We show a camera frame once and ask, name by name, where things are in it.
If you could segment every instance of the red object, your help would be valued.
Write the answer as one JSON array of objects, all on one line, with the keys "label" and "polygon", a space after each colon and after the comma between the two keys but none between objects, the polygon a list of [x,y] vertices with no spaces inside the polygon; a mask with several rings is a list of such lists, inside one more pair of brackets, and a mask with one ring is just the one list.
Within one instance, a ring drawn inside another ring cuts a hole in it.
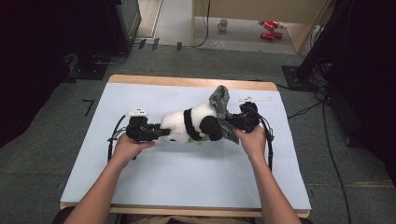
[{"label": "red object", "polygon": [[283,34],[280,32],[272,32],[271,35],[273,35],[275,38],[282,38]]},{"label": "red object", "polygon": [[275,26],[273,24],[271,24],[271,22],[269,22],[269,21],[265,21],[262,25],[265,28],[267,28],[269,31],[274,31],[275,30]]},{"label": "red object", "polygon": [[270,22],[275,28],[279,27],[279,22],[277,21],[268,21]]},{"label": "red object", "polygon": [[274,36],[272,34],[267,34],[265,32],[262,32],[261,38],[267,39],[267,40],[273,40]]}]

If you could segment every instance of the gray carpet floor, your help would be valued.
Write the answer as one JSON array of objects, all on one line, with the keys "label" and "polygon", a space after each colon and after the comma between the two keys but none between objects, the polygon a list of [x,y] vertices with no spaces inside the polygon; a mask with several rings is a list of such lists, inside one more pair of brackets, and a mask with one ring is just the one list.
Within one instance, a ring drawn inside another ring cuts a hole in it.
[{"label": "gray carpet floor", "polygon": [[[107,68],[102,81],[63,83],[30,128],[0,149],[0,223],[51,223],[108,78],[114,74],[262,80],[286,85],[281,65],[304,56],[224,49],[149,46]],[[313,92],[279,89],[289,115],[317,102]],[[91,111],[87,114],[90,103]],[[330,144],[346,188],[352,223],[395,223],[396,191],[384,165],[365,148],[346,147],[331,105],[324,106]],[[290,119],[314,223],[347,223],[346,203],[326,145],[322,107]]]}]

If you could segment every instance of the person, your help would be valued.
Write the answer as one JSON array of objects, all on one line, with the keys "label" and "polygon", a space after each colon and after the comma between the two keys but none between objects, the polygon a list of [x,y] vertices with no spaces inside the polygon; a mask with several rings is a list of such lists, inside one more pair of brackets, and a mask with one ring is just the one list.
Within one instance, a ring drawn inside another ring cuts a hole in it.
[{"label": "person", "polygon": [[[251,162],[260,194],[264,223],[301,223],[289,201],[276,183],[265,160],[266,136],[264,129],[257,125],[251,133],[244,133],[236,128],[233,131],[241,140],[242,147]],[[116,144],[113,157],[76,208],[67,217],[65,223],[105,223],[111,198],[122,169],[142,150],[153,147],[154,145],[155,142],[137,144],[124,133]]]}]

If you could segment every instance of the white board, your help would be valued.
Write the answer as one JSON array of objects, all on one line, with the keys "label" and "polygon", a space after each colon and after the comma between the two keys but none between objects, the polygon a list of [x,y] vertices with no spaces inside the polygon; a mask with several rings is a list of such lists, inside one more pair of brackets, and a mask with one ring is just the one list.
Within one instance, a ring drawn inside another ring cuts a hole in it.
[{"label": "white board", "polygon": [[[167,112],[207,103],[215,88],[107,83],[93,116],[61,202],[77,203],[106,166],[107,139],[120,117],[143,106],[148,123],[160,123]],[[256,102],[274,129],[273,173],[294,209],[311,209],[278,91],[229,90],[228,110],[239,113],[240,98]],[[128,119],[120,125],[125,127]],[[228,140],[174,144],[158,140],[121,173],[112,203],[217,208],[261,208],[248,157]]]}]

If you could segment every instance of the stuffed toy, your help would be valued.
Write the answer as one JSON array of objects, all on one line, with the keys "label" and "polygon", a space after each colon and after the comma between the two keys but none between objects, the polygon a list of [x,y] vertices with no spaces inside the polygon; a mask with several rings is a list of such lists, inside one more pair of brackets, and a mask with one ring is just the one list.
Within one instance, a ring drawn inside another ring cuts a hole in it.
[{"label": "stuffed toy", "polygon": [[163,116],[161,129],[170,129],[170,134],[163,139],[187,143],[193,141],[218,141],[229,139],[236,144],[239,140],[233,133],[233,126],[224,121],[228,116],[227,104],[230,94],[225,86],[218,86],[203,103],[184,111],[169,112]]}]

